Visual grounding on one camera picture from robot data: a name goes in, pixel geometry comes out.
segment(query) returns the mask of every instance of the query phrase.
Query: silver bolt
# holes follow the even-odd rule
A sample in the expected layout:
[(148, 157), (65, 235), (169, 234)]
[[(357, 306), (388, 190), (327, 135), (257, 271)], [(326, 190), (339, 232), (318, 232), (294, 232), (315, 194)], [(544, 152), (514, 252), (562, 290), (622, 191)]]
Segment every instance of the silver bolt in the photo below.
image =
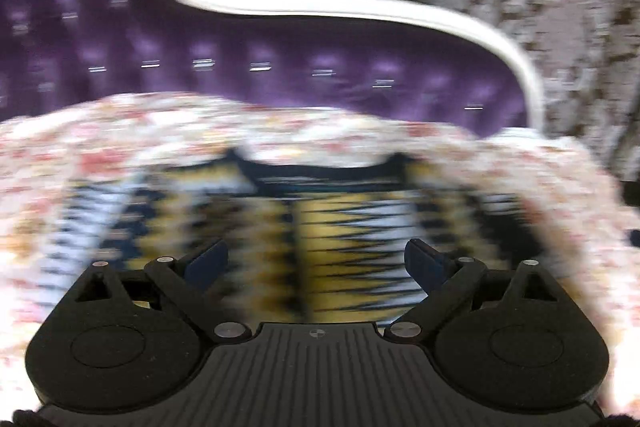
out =
[(412, 322), (396, 322), (391, 325), (390, 330), (396, 337), (402, 337), (403, 339), (417, 337), (422, 331), (420, 326)]
[(245, 332), (244, 326), (237, 322), (223, 322), (218, 324), (213, 332), (223, 339), (234, 339)]

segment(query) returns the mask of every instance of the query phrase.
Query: bed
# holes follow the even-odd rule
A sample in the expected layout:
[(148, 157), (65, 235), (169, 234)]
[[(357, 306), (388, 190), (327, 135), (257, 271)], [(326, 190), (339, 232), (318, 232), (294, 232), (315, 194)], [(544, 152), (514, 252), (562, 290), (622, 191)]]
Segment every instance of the bed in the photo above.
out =
[(635, 407), (627, 350), (640, 315), (626, 236), (638, 216), (575, 141), (542, 137), (540, 79), (494, 28), (393, 0), (0, 7), (8, 408), (36, 407), (21, 356), (43, 320), (40, 266), (70, 191), (232, 146), (262, 162), (343, 168), (404, 152), (457, 182), (518, 194), (614, 352), (607, 407)]

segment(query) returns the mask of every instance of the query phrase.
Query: curved white frame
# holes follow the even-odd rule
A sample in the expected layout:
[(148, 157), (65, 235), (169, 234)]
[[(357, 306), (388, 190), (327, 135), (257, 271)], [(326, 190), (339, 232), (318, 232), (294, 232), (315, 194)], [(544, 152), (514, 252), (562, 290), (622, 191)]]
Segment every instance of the curved white frame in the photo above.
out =
[(400, 0), (176, 0), (203, 10), (240, 15), (319, 15), (376, 19), (433, 28), (475, 42), (500, 57), (525, 95), (529, 126), (542, 132), (543, 84), (529, 57), (502, 32), (467, 15)]

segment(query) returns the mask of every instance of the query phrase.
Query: floral blanket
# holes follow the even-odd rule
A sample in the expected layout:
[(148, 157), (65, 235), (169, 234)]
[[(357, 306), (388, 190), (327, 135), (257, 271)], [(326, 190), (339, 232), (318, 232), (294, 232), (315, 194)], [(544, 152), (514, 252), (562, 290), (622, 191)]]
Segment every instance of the floral blanket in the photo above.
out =
[[(512, 196), (541, 248), (561, 261), (562, 282), (610, 347), (604, 406), (640, 413), (634, 345), (640, 337), (640, 257), (628, 242), (628, 231), (640, 229), (640, 216), (622, 204), (618, 182), (573, 139), (508, 129), (479, 140), (448, 124), (140, 94), (7, 121), (0, 124), (0, 142), (2, 419), (13, 409), (37, 407), (24, 349), (46, 314), (43, 267), (70, 198), (89, 185), (133, 186), (149, 172), (197, 168), (229, 150), (261, 164), (340, 170), (385, 164), (401, 154), (428, 164), (454, 186)], [(90, 259), (77, 263), (75, 273)]]

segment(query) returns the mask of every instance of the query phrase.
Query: purple headboard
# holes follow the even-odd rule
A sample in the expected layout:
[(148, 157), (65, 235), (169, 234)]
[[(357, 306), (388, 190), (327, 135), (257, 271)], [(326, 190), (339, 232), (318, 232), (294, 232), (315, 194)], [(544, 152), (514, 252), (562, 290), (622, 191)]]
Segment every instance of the purple headboard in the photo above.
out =
[(1, 120), (118, 92), (194, 91), (488, 136), (542, 126), (538, 84), (496, 30), (407, 2), (0, 0)]

